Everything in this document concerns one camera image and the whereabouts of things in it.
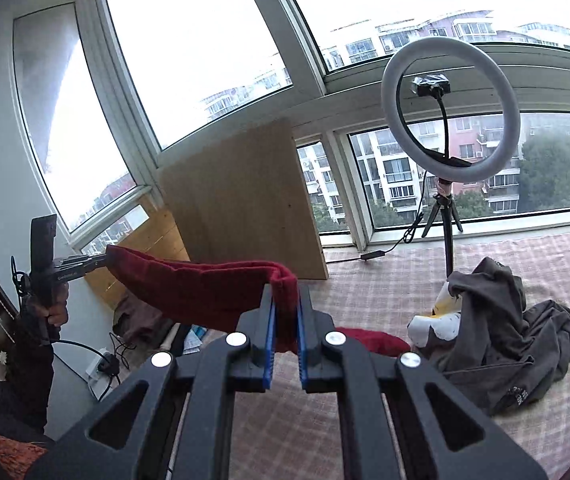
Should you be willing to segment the person's left hand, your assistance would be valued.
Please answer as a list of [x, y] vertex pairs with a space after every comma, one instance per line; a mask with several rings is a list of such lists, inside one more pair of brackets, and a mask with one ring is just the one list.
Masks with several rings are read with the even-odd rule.
[[69, 285], [53, 289], [52, 304], [44, 306], [37, 296], [28, 295], [20, 305], [20, 325], [38, 344], [52, 344], [60, 339], [61, 327], [68, 322]]

